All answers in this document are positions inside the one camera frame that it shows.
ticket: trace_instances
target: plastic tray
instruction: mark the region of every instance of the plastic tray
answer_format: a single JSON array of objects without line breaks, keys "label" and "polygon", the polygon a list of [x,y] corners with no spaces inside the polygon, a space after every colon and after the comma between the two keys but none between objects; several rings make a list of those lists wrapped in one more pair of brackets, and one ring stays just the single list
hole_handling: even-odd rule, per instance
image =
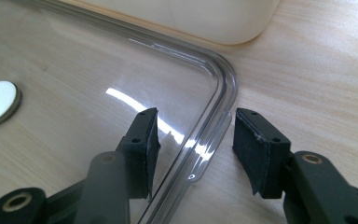
[{"label": "plastic tray", "polygon": [[0,124],[0,197],[73,185],[139,111],[158,108],[153,198],[131,200],[131,223],[169,220],[205,171],[237,95],[218,54],[59,1],[0,0],[0,80],[23,94]]}]

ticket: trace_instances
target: white plastic container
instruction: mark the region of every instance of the white plastic container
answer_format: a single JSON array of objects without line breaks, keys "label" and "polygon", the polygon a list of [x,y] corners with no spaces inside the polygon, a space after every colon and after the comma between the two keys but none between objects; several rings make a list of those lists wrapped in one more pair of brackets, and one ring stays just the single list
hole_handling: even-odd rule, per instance
[{"label": "white plastic container", "polygon": [[224,45],[240,44],[259,35],[279,3],[279,0],[76,1]]}]

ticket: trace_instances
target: wooden table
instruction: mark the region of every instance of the wooden table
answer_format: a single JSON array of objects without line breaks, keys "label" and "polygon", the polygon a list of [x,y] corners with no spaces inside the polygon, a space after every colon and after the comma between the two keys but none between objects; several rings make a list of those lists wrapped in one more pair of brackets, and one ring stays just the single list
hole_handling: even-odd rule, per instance
[{"label": "wooden table", "polygon": [[[266,31],[238,46],[140,24],[221,53],[238,75],[235,107],[258,111],[293,151],[325,155],[358,187],[358,1],[282,0]],[[285,223],[282,200],[252,195],[231,150],[233,130],[232,122],[172,223]]]}]

